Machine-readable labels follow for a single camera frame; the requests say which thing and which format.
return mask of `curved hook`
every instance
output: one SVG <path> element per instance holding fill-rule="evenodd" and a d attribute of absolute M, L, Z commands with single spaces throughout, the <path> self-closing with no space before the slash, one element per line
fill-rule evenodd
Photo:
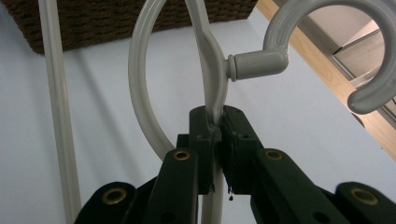
<path fill-rule="evenodd" d="M 270 57 L 275 61 L 272 66 L 275 66 L 276 69 L 263 66 L 261 72 L 256 71 L 256 74 L 244 75 L 240 71 L 248 65 L 238 62 L 237 58 L 241 55 L 236 55 L 238 79 L 272 75 L 286 69 L 288 65 L 288 44 L 292 31 L 309 13 L 322 7 L 334 5 L 355 7 L 367 13 L 378 24 L 385 41 L 384 61 L 377 76 L 365 87 L 354 91 L 348 97 L 349 108 L 358 114 L 366 114 L 390 101 L 396 95 L 396 1 L 394 0 L 289 0 L 271 20 L 265 34 L 263 51 L 250 53 L 250 55 L 260 54 L 261 58 L 269 58 L 270 55 L 267 52 L 271 52 L 279 58 Z"/>
<path fill-rule="evenodd" d="M 148 142 L 161 160 L 175 147 L 161 129 L 149 101 L 146 55 L 149 36 L 165 2 L 166 0 L 146 1 L 134 26 L 128 59 L 129 91 L 134 113 Z"/>

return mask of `white pole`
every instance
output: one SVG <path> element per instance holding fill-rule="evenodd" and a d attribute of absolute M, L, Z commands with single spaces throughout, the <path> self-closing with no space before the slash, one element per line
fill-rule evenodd
<path fill-rule="evenodd" d="M 201 224 L 220 224 L 223 203 L 223 173 L 221 167 L 216 164 L 213 172 L 216 192 L 203 196 Z"/>
<path fill-rule="evenodd" d="M 66 224 L 71 224 L 81 209 L 81 199 L 79 195 L 78 172 L 69 103 L 67 100 L 58 8 L 56 0 L 38 0 L 38 4 L 47 63 L 53 127 L 64 198 L 64 215 Z"/>

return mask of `woven basket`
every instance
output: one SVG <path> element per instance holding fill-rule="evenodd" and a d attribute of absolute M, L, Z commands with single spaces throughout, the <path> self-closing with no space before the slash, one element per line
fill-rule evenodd
<path fill-rule="evenodd" d="M 32 50 L 43 54 L 36 0 L 1 0 Z M 58 0 L 64 50 L 130 37 L 145 0 Z M 246 19 L 257 0 L 205 0 L 210 22 Z M 168 0 L 154 31 L 191 25 L 185 0 Z"/>

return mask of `white plastic tube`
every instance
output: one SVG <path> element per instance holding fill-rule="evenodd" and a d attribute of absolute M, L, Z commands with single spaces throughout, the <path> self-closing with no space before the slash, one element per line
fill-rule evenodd
<path fill-rule="evenodd" d="M 148 0 L 143 6 L 134 26 L 128 62 L 129 87 L 134 112 L 148 142 L 162 160 L 165 154 L 175 147 L 163 133 L 152 111 L 146 83 L 146 55 L 149 36 L 165 2 L 166 0 Z M 217 192 L 204 196 L 204 206 L 207 208 L 203 210 L 202 223 L 205 224 L 221 222 L 222 174 L 216 171 L 214 176 L 218 184 Z"/>
<path fill-rule="evenodd" d="M 227 96 L 227 61 L 221 47 L 210 32 L 203 0 L 186 0 L 195 39 L 199 50 L 202 77 L 204 80 L 205 110 L 211 121 L 219 126 Z"/>
<path fill-rule="evenodd" d="M 78 173 L 73 144 L 64 56 L 56 0 L 39 0 L 41 28 L 49 80 L 53 127 L 61 175 L 64 215 L 67 224 L 76 219 L 81 209 Z"/>

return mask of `brass grommet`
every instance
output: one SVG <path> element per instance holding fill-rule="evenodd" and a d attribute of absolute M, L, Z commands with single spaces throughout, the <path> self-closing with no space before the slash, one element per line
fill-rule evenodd
<path fill-rule="evenodd" d="M 190 158 L 190 152 L 186 150 L 179 150 L 174 153 L 174 159 L 177 161 L 186 161 Z"/>
<path fill-rule="evenodd" d="M 369 204 L 369 205 L 376 205 L 378 204 L 378 198 L 375 195 L 366 190 L 366 189 L 358 189 L 353 188 L 350 193 L 352 196 L 361 203 Z"/>
<path fill-rule="evenodd" d="M 108 205 L 122 202 L 126 197 L 126 190 L 123 188 L 108 189 L 102 196 L 102 202 Z"/>
<path fill-rule="evenodd" d="M 282 154 L 274 150 L 265 151 L 265 156 L 273 161 L 280 161 L 283 159 Z"/>

